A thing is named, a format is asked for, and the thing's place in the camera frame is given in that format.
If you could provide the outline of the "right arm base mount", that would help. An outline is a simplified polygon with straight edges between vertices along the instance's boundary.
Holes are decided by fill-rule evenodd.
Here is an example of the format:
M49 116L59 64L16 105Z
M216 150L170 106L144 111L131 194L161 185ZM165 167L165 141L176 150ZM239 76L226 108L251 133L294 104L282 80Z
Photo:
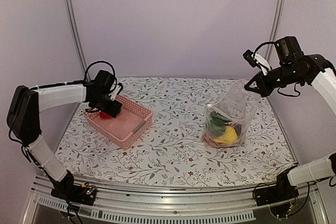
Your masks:
M292 186L286 174L277 176L274 186L265 183L258 184L252 194L257 206L271 205L270 212L276 218L289 217L297 205L299 192Z

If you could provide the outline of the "green toy cucumber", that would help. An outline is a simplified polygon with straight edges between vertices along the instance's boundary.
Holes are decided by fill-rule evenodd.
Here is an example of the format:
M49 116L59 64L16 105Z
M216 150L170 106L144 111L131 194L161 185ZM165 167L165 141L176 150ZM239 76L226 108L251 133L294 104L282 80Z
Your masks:
M220 137L225 134L226 132L226 125L216 125L212 122L207 122L206 129L208 134L212 137Z

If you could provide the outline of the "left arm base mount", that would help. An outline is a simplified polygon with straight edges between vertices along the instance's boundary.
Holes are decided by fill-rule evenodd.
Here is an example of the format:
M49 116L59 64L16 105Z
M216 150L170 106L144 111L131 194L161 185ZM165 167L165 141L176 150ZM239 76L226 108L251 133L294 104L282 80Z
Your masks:
M51 195L53 197L63 199L66 202L93 206L97 194L97 188L95 185L91 185L88 182L76 185L74 183L75 179L73 174L68 170L65 177L59 182L50 176L48 176L48 178L53 185L53 189L51 191Z

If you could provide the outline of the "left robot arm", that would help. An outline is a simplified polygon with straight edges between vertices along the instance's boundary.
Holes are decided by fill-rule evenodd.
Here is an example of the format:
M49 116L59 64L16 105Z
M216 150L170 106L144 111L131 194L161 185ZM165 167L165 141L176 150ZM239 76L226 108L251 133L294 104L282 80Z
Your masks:
M73 175L56 157L56 146L46 140L44 126L51 126L51 113L82 103L92 112L103 112L116 118L122 104L117 96L123 84L110 72L100 70L91 80L59 82L43 86L18 86L7 114L8 137L19 143L25 158L40 168L50 180L59 182L57 190L67 200L78 195L78 188L69 180Z

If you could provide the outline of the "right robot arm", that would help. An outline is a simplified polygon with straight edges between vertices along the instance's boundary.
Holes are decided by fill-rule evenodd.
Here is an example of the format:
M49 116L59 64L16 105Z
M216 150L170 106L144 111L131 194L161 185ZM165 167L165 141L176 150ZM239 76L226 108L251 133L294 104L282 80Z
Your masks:
M274 46L279 66L273 68L259 54L260 48L266 45ZM309 86L315 98L304 100L302 108L311 115L317 109L327 113L327 117L335 117L335 67L333 63L321 54L305 54L294 36L286 36L275 41L267 41L254 50L246 50L243 58L259 72L244 86L262 98L267 98L274 92L285 96L282 88L289 85ZM320 159L290 168L283 172L285 180L274 186L271 196L276 201L284 200L291 194L292 186L303 183L319 182L335 177L335 153L330 153Z

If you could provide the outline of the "green toy pepper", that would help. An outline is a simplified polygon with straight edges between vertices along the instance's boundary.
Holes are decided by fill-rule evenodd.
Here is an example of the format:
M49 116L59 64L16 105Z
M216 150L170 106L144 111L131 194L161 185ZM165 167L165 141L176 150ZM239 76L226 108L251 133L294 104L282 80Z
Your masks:
M210 122L216 126L223 126L230 124L230 120L228 118L226 118L225 116L216 111L210 113L210 118L211 118Z

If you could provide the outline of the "clear zip top bag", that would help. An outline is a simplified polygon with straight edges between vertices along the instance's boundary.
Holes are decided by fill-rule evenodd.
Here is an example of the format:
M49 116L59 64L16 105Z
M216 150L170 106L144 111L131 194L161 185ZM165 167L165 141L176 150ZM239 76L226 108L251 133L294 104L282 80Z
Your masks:
M246 84L246 80L237 80L219 100L205 106L205 143L228 148L244 142L260 100L259 94L245 90Z

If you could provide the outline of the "dark purple toy fruit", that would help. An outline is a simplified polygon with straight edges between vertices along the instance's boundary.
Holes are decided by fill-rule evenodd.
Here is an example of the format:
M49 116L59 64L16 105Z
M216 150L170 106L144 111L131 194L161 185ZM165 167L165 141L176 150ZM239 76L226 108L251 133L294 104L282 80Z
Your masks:
M234 124L233 128L237 134L237 136L240 136L242 133L242 125L241 124Z

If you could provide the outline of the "yellow toy pepper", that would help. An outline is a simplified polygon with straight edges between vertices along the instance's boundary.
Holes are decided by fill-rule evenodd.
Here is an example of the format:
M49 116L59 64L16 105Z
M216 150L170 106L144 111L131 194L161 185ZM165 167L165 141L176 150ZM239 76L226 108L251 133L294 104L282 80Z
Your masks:
M231 126L227 126L225 133L217 138L214 138L214 142L219 144L233 145L238 139L235 129Z

